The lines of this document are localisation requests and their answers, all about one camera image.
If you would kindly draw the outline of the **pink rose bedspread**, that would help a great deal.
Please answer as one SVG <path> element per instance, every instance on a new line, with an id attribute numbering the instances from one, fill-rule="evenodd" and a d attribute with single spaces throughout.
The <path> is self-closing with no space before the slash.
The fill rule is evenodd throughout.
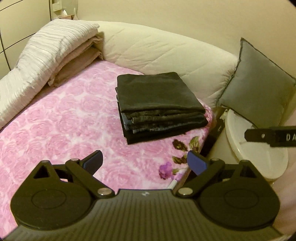
<path id="1" fill-rule="evenodd" d="M 41 160 L 63 164 L 101 150 L 103 165 L 95 177 L 113 190 L 164 189 L 185 178 L 185 155 L 201 149 L 210 126 L 128 145 L 115 88 L 118 75 L 131 72 L 94 61 L 63 85 L 45 87 L 1 130 L 1 237 L 16 228 L 11 198 Z"/>

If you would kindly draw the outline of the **folded dark blue jeans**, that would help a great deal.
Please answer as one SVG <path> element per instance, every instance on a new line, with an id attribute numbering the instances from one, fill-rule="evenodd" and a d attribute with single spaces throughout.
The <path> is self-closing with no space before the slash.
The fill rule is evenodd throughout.
<path id="1" fill-rule="evenodd" d="M 188 123 L 178 123 L 176 125 L 148 129 L 140 128 L 139 131 L 134 132 L 134 130 L 125 126 L 119 103 L 117 105 L 123 136 L 126 138 L 128 145 L 182 135 L 194 129 L 204 128 L 209 123 L 206 117 L 201 115 L 196 122 L 189 121 Z"/>

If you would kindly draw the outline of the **cream padded headboard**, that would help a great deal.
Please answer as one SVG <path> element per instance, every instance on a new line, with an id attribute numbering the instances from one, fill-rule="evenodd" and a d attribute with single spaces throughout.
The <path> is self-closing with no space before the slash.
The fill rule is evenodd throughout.
<path id="1" fill-rule="evenodd" d="M 183 35 L 122 22 L 97 24 L 106 61 L 145 75 L 176 72 L 212 109 L 237 65 L 235 55 Z"/>

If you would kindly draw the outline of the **white rolled quilt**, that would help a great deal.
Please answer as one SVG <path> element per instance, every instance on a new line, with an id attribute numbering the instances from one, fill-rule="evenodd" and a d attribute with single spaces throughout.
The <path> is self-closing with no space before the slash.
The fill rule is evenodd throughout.
<path id="1" fill-rule="evenodd" d="M 14 69 L 1 79 L 1 127 L 48 84 L 66 55 L 99 34 L 98 29 L 98 23 L 55 19 L 29 39 Z"/>

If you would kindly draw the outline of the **beige pillow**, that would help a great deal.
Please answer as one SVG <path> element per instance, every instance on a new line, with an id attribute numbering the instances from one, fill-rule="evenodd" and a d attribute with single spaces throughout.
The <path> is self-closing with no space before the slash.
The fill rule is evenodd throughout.
<path id="1" fill-rule="evenodd" d="M 89 66 L 96 58 L 103 60 L 103 42 L 103 33 L 99 33 L 66 55 L 51 74 L 48 85 L 58 87 Z"/>

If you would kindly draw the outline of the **white round bedside table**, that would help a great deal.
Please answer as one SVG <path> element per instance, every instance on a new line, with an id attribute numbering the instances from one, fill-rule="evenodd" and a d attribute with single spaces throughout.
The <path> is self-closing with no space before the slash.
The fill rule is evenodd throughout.
<path id="1" fill-rule="evenodd" d="M 211 148 L 207 158 L 219 158 L 227 164 L 249 160 L 268 180 L 278 179 L 288 166 L 287 148 L 272 148 L 266 143 L 247 142 L 244 132 L 253 125 L 246 119 L 227 109 L 221 118 L 224 127 Z"/>

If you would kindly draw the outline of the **white wardrobe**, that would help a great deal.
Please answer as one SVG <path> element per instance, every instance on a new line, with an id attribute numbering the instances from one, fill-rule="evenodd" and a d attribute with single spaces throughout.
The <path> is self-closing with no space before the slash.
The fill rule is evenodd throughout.
<path id="1" fill-rule="evenodd" d="M 50 20 L 49 1 L 1 1 L 1 77 L 14 68 L 30 37 Z"/>

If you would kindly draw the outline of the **dark grey jeans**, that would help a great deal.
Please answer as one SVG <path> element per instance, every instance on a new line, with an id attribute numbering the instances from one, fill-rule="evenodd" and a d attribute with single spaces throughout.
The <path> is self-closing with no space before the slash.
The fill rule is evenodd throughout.
<path id="1" fill-rule="evenodd" d="M 148 110 L 205 113 L 203 105 L 175 72 L 119 75 L 116 90 L 123 113 Z"/>

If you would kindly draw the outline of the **grey square cushion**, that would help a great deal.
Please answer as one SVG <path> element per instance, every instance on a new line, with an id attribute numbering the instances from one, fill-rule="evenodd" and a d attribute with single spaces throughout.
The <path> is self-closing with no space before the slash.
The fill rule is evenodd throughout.
<path id="1" fill-rule="evenodd" d="M 240 40 L 238 63 L 217 99 L 258 128 L 278 126 L 295 94 L 295 77 L 246 39 Z"/>

